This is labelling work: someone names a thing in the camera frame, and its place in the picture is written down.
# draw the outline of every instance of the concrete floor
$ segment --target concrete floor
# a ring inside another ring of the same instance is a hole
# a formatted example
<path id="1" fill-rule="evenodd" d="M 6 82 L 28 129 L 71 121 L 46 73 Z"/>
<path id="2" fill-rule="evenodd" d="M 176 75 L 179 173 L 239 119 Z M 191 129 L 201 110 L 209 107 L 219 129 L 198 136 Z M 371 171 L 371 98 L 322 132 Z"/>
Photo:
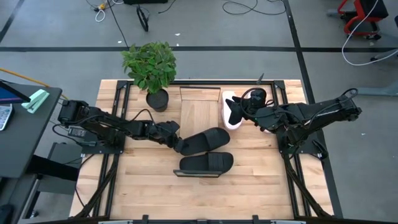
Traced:
<path id="1" fill-rule="evenodd" d="M 20 0 L 0 0 L 3 27 Z M 89 0 L 99 4 L 100 0 Z M 239 1 L 254 5 L 254 0 Z M 302 47 L 341 47 L 346 40 L 343 22 L 325 15 L 340 0 L 290 0 Z M 398 28 L 393 18 L 398 1 L 384 0 L 390 16 L 380 23 L 384 37 L 374 44 L 354 38 L 348 47 L 398 47 Z M 222 0 L 177 0 L 168 4 L 143 5 L 150 10 L 145 33 L 135 8 L 114 6 L 114 13 L 128 44 L 143 45 L 161 40 L 176 46 L 294 47 L 287 16 L 250 12 L 231 16 L 223 12 Z M 242 10 L 229 7 L 231 11 Z M 280 2 L 260 0 L 258 10 L 280 12 Z M 126 78 L 119 52 L 8 52 L 6 47 L 123 47 L 121 34 L 110 10 L 97 23 L 95 12 L 83 0 L 24 0 L 0 42 L 0 66 L 63 89 L 72 99 L 96 101 L 100 80 Z M 354 62 L 367 62 L 374 53 L 349 53 Z M 295 52 L 270 51 L 179 51 L 177 78 L 302 79 Z M 339 53 L 303 53 L 316 101 L 335 98 L 347 88 L 386 86 L 398 80 L 398 60 L 392 58 L 366 67 L 348 65 Z M 10 82 L 25 80 L 0 73 Z M 363 113 L 352 123 L 335 123 L 324 129 L 326 145 L 345 218 L 398 222 L 398 98 L 358 96 Z M 62 142 L 48 128 L 36 154 L 46 156 L 53 142 Z M 42 194 L 36 209 L 40 216 L 21 223 L 43 222 L 68 216 L 71 195 Z"/>

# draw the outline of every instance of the wooden tabletop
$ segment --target wooden tabletop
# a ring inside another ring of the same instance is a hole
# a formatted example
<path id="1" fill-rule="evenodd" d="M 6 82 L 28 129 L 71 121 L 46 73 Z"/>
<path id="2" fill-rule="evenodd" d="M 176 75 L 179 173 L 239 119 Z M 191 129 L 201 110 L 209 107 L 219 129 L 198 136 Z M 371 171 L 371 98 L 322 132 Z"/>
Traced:
<path id="1" fill-rule="evenodd" d="M 305 102 L 301 81 L 284 81 L 289 103 Z M 117 80 L 101 82 L 96 106 L 103 111 L 112 110 L 116 83 Z M 253 86 L 217 87 L 220 87 L 221 93 L 232 90 L 237 96 L 241 96 Z M 265 89 L 267 99 L 271 99 L 271 89 Z M 170 85 L 166 90 L 169 93 L 168 108 L 157 113 L 147 105 L 146 92 L 132 86 L 126 119 L 133 118 L 138 111 L 147 108 L 156 122 L 173 120 L 180 124 L 184 93 L 177 85 Z M 121 93 L 118 115 L 121 113 L 123 96 L 124 90 Z M 222 100 L 216 101 L 216 104 L 218 127 L 224 128 L 221 117 Z M 149 119 L 149 115 L 142 113 L 138 119 Z M 183 157 L 181 154 L 155 142 L 127 138 L 125 151 L 119 160 L 111 219 L 141 219 L 142 215 L 149 215 L 150 219 L 157 220 L 247 220 L 252 215 L 259 215 L 260 219 L 293 218 L 284 162 L 278 152 L 276 135 L 260 132 L 251 121 L 243 121 L 239 129 L 228 132 L 231 136 L 230 142 L 215 152 L 232 153 L 234 165 L 229 172 L 217 179 L 177 177 L 173 170 L 178 169 L 179 161 Z M 81 168 L 77 191 L 84 203 L 97 188 L 102 158 L 103 155 L 95 155 Z M 300 155 L 300 158 L 307 189 L 322 208 L 332 214 L 321 162 L 305 154 Z M 106 189 L 103 194 L 100 214 L 104 213 L 107 191 Z M 299 210 L 303 215 L 299 192 L 296 187 Z M 75 195 L 70 215 L 77 214 L 81 209 Z"/>

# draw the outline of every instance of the red chair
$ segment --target red chair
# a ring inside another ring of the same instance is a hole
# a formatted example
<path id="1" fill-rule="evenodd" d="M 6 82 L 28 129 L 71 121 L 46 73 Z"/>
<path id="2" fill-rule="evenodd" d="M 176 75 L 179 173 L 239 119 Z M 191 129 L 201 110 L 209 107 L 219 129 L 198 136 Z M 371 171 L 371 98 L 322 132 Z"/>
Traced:
<path id="1" fill-rule="evenodd" d="M 369 14 L 371 9 L 373 8 L 376 0 L 354 0 L 355 11 L 342 11 L 341 9 L 347 3 L 348 0 L 343 0 L 340 6 L 337 9 L 338 14 L 341 15 L 341 18 L 346 21 L 346 25 L 344 26 L 344 32 L 346 34 L 350 34 L 351 31 L 360 23 L 365 17 Z M 388 12 L 386 6 L 384 5 L 383 0 L 379 0 L 376 7 L 366 18 L 365 22 L 369 22 L 371 25 L 371 29 L 367 31 L 355 31 L 353 35 L 363 35 L 368 39 L 380 39 L 379 27 L 377 26 L 377 22 L 386 18 L 388 16 Z"/>

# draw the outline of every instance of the wooden board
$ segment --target wooden board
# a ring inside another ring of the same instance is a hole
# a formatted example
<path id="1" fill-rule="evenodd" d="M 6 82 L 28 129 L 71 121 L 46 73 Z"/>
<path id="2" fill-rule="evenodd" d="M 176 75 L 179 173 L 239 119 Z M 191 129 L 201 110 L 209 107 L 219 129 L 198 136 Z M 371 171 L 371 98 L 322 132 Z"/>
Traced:
<path id="1" fill-rule="evenodd" d="M 111 111 L 117 80 L 102 80 L 96 106 Z M 285 80 L 289 103 L 305 102 L 300 80 Z M 222 91 L 233 90 L 242 95 L 248 85 L 219 86 Z M 268 97 L 271 89 L 265 88 Z M 174 120 L 181 123 L 182 99 L 179 86 L 169 86 L 169 105 L 163 113 L 150 109 L 146 92 L 131 88 L 127 119 L 147 108 L 157 122 Z M 218 126 L 223 128 L 222 104 L 218 102 Z M 142 113 L 138 119 L 149 119 Z M 118 174 L 111 212 L 112 219 L 290 219 L 293 217 L 284 163 L 277 150 L 275 135 L 260 132 L 251 121 L 243 121 L 235 131 L 228 131 L 231 141 L 215 150 L 234 156 L 234 166 L 218 179 L 177 177 L 173 169 L 183 157 L 173 149 L 150 141 L 126 139 L 125 153 L 119 160 Z M 80 171 L 77 190 L 87 202 L 97 188 L 102 155 L 95 155 Z M 318 203 L 329 213 L 331 208 L 321 162 L 309 155 L 301 155 L 305 184 Z M 301 215 L 302 201 L 297 199 Z M 81 210 L 75 196 L 70 215 Z"/>
<path id="2" fill-rule="evenodd" d="M 180 137 L 187 138 L 218 127 L 218 102 L 183 100 L 181 107 Z"/>
<path id="3" fill-rule="evenodd" d="M 218 101 L 220 88 L 200 87 L 200 86 L 181 86 L 181 100 L 205 100 Z"/>

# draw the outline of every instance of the white cable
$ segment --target white cable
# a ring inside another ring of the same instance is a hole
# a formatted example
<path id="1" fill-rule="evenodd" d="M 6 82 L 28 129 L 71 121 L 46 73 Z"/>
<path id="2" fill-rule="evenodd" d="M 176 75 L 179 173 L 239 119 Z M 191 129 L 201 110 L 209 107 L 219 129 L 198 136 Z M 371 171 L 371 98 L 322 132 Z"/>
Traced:
<path id="1" fill-rule="evenodd" d="M 115 4 L 123 4 L 123 3 L 124 3 L 124 1 L 118 2 L 118 0 L 116 0 L 116 1 L 115 1 L 115 0 L 112 0 L 112 2 L 115 3 Z"/>
<path id="2" fill-rule="evenodd" d="M 104 14 L 104 17 L 102 17 L 102 19 L 98 20 L 98 15 L 99 15 L 101 12 Z M 97 21 L 97 22 L 102 22 L 102 21 L 105 19 L 105 16 L 106 16 L 105 12 L 104 12 L 102 9 L 100 9 L 100 10 L 97 12 L 97 15 L 95 16 L 95 21 Z"/>
<path id="3" fill-rule="evenodd" d="M 348 36 L 346 42 L 344 43 L 343 47 L 341 48 L 341 53 L 343 54 L 344 60 L 345 60 L 347 63 L 349 63 L 350 65 L 354 65 L 354 66 L 370 65 L 370 64 L 375 63 L 375 62 L 380 62 L 381 60 L 387 59 L 387 58 L 389 58 L 389 57 L 391 57 L 391 56 L 393 56 L 393 55 L 395 55 L 395 54 L 398 53 L 398 50 L 396 50 L 394 53 L 392 53 L 392 54 L 390 54 L 390 55 L 388 55 L 388 56 L 386 56 L 386 57 L 384 57 L 384 58 L 380 58 L 380 59 L 377 59 L 377 60 L 372 61 L 372 62 L 361 63 L 361 64 L 355 64 L 355 63 L 350 62 L 349 60 L 347 60 L 346 55 L 344 54 L 344 48 L 346 47 L 346 45 L 347 45 L 349 39 L 350 39 L 351 36 L 354 34 L 355 30 L 356 30 L 356 29 L 357 29 L 357 28 L 370 16 L 370 14 L 373 12 L 374 8 L 376 8 L 378 2 L 379 2 L 379 0 L 376 0 L 376 3 L 374 3 L 374 6 L 373 6 L 373 8 L 370 10 L 369 14 L 368 14 L 368 15 L 367 15 L 367 16 L 366 16 L 366 17 L 365 17 L 365 18 L 364 18 L 364 19 L 351 31 L 351 33 L 349 34 L 349 36 Z"/>

